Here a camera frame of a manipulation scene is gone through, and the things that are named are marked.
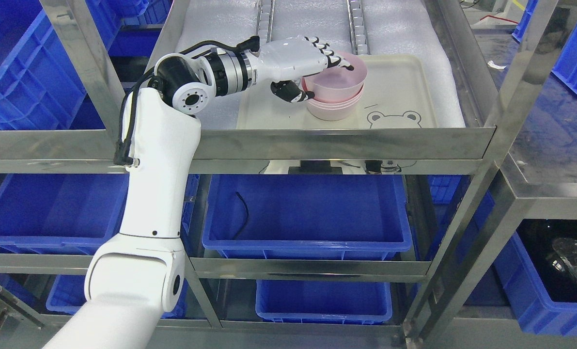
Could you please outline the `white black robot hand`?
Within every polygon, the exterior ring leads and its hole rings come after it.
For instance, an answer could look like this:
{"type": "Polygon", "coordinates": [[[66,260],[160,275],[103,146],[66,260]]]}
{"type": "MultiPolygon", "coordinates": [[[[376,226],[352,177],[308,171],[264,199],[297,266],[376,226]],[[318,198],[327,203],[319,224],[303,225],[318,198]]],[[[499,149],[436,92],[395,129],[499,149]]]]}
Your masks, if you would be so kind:
{"type": "Polygon", "coordinates": [[[270,82],[271,92],[283,101],[297,103],[315,97],[301,89],[295,80],[310,77],[326,69],[341,67],[353,71],[353,65],[318,37],[291,37],[263,44],[257,52],[245,54],[253,71],[252,84],[270,82]]]}

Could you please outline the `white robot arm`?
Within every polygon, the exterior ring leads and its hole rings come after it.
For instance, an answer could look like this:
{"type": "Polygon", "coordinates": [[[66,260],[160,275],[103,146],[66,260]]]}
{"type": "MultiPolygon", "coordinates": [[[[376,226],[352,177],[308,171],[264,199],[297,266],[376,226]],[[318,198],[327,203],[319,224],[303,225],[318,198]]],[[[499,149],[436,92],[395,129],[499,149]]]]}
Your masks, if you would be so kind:
{"type": "Polygon", "coordinates": [[[253,84],[259,49],[257,35],[234,47],[200,42],[160,58],[125,95],[114,156],[129,174],[121,227],[91,260],[85,304],[46,349],[144,349],[177,305],[182,209],[202,129],[195,114],[253,84]]]}

